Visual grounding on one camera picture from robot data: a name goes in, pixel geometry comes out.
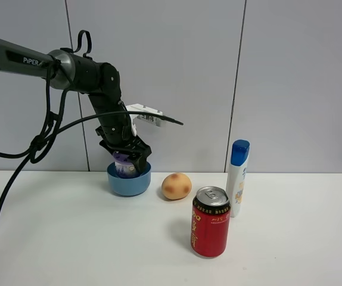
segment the purple object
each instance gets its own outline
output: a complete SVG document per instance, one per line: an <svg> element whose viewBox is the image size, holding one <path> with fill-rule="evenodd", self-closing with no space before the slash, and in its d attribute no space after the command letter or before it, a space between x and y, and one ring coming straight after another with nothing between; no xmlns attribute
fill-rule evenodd
<svg viewBox="0 0 342 286"><path fill-rule="evenodd" d="M132 163L128 161L129 155L118 153L117 151L113 153L114 165L116 167L116 174L120 178L136 178L139 173L135 170Z"/></svg>

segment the red can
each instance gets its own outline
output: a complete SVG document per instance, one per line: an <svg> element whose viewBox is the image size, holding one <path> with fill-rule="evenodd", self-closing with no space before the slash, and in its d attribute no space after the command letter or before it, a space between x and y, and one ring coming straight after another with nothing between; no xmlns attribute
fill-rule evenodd
<svg viewBox="0 0 342 286"><path fill-rule="evenodd" d="M224 252L230 211L223 189L206 186L197 191L192 201L191 246L198 254L215 257Z"/></svg>

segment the robotic arm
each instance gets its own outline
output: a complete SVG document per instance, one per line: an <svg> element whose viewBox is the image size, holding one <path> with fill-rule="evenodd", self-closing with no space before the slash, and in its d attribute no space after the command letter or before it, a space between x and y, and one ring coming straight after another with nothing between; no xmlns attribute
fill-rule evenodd
<svg viewBox="0 0 342 286"><path fill-rule="evenodd" d="M86 34L88 49L80 57L74 53L81 49L83 34ZM121 101L119 72L109 63L96 63L88 57L91 48L90 34L84 30L79 33L78 47L75 51L61 48L47 55L0 39L0 71L45 78L48 66L55 63L57 68L53 69L50 79L52 88L70 88L72 91L88 94L96 114L127 111ZM62 70L73 81L72 86ZM132 105L130 109L138 109L138 106ZM142 110L149 111L148 109L150 108L143 106ZM136 135L130 115L102 116L98 120L101 126L96 132L102 137L100 145L110 154L115 151L127 154L128 161L135 166L138 173L144 172L151 148Z"/></svg>

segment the white bracket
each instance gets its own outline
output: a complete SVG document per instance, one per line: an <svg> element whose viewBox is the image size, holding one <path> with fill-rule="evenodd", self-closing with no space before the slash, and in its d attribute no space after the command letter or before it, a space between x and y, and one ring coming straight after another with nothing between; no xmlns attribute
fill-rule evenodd
<svg viewBox="0 0 342 286"><path fill-rule="evenodd" d="M153 109L151 107L147 107L145 105L142 104L131 104L131 105L127 105L126 109L128 111L143 111L143 112L149 112L149 113L154 113L154 114L159 114L159 115L163 115L163 112L160 110L156 110ZM133 132L133 135L136 136L136 126L133 122L133 120L135 118L138 118L140 120L143 120L147 123L151 123L152 125L156 125L158 127L162 127L162 119L158 118L158 117L154 117L151 115L138 115L138 114L130 114L130 119L131 119L131 131Z"/></svg>

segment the blue cap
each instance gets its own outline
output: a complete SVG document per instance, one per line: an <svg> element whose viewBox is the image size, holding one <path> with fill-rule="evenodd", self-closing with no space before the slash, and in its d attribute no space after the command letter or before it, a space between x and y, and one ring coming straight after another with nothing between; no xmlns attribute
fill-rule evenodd
<svg viewBox="0 0 342 286"><path fill-rule="evenodd" d="M232 145L231 164L241 166L248 159L250 143L246 140L236 140Z"/></svg>

